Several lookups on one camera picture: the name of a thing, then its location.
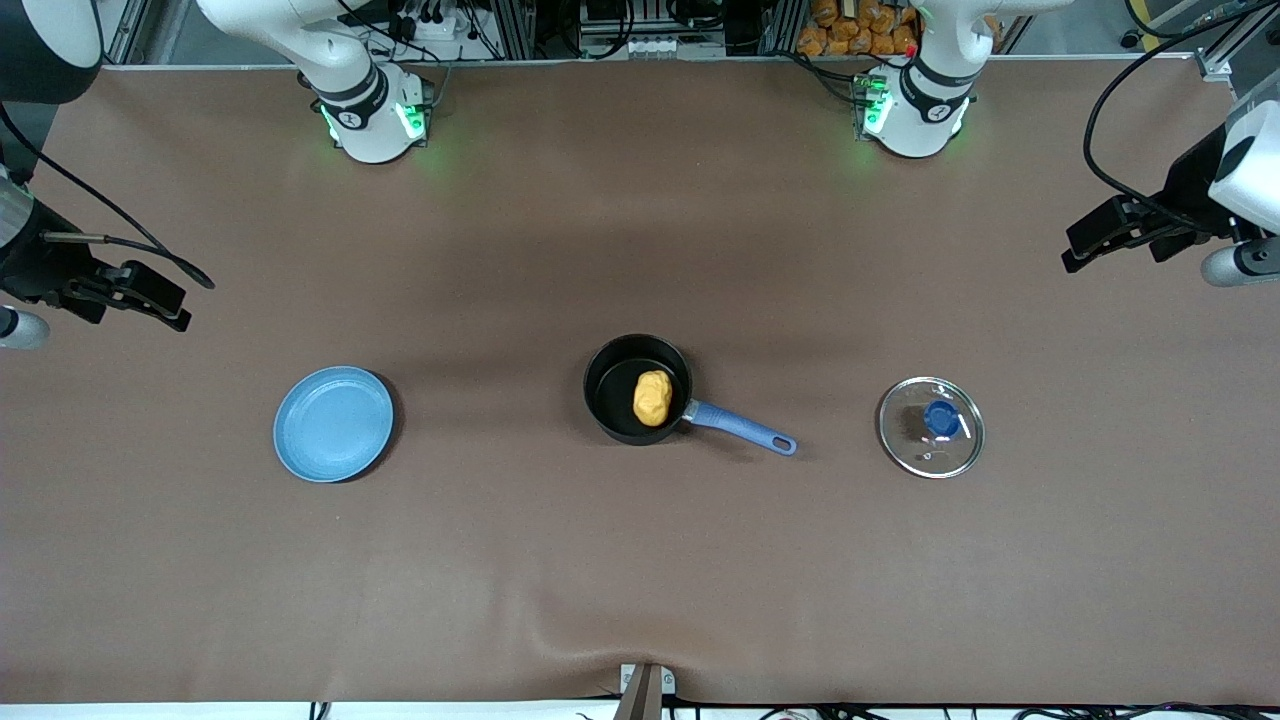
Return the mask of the brown table cover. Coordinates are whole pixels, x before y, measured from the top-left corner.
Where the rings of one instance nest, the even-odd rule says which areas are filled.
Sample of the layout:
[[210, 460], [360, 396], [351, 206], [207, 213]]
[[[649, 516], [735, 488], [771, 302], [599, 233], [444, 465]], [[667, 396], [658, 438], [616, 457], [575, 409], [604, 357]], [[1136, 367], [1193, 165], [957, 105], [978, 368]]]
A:
[[[106, 70], [47, 154], [216, 282], [186, 333], [50, 311], [0, 351], [0, 703], [540, 700], [664, 664], [708, 703], [1280, 706], [1280, 282], [1207, 247], [1068, 274], [1116, 61], [996, 61], [910, 161], [787, 61], [454, 70], [366, 167], [289, 70]], [[675, 345], [792, 456], [588, 411]], [[306, 375], [396, 402], [353, 480], [285, 470]], [[960, 386], [968, 471], [881, 448]]]

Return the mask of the blue plate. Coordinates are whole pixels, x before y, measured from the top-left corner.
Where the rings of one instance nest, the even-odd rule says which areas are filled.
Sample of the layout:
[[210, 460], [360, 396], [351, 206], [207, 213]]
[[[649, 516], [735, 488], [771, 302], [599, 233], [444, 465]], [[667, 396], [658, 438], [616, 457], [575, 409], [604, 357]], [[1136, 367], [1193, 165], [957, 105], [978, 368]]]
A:
[[271, 441], [282, 466], [301, 480], [353, 480], [385, 454], [396, 429], [387, 383], [358, 366], [316, 370], [282, 400]]

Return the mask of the glass lid blue knob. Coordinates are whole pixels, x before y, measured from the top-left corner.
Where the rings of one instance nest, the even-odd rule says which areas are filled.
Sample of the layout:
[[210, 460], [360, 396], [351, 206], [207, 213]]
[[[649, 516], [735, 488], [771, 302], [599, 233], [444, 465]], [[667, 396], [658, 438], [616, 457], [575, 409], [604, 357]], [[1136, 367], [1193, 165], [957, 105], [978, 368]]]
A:
[[900, 380], [883, 393], [876, 432], [896, 466], [934, 480], [973, 468], [987, 439], [974, 398], [951, 380], [928, 375]]

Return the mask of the aluminium frame strut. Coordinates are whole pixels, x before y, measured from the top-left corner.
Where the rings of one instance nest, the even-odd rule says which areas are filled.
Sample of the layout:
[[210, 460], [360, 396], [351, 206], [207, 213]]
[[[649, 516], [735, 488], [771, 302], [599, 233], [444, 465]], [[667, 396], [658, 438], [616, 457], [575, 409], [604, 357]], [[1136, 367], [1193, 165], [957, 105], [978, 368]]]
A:
[[1242, 96], [1280, 70], [1280, 0], [1240, 0], [1230, 9], [1222, 33], [1196, 59], [1203, 79], [1225, 82]]
[[152, 0], [95, 0], [106, 64], [127, 64]]

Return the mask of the yellow potato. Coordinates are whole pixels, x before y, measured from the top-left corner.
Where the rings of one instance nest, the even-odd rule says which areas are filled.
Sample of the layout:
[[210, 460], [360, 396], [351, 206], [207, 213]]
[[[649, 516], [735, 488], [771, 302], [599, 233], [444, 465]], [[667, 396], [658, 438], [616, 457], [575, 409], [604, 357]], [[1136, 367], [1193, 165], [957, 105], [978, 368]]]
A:
[[663, 427], [669, 418], [675, 387], [669, 374], [662, 369], [641, 373], [634, 387], [632, 413], [644, 425]]

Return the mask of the bag of orange items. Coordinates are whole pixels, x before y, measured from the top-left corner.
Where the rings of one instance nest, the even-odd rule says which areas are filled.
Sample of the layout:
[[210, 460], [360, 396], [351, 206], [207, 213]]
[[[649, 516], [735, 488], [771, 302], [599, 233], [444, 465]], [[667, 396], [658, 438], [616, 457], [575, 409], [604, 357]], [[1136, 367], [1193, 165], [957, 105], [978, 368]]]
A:
[[923, 15], [908, 0], [806, 0], [794, 51], [804, 56], [910, 58]]

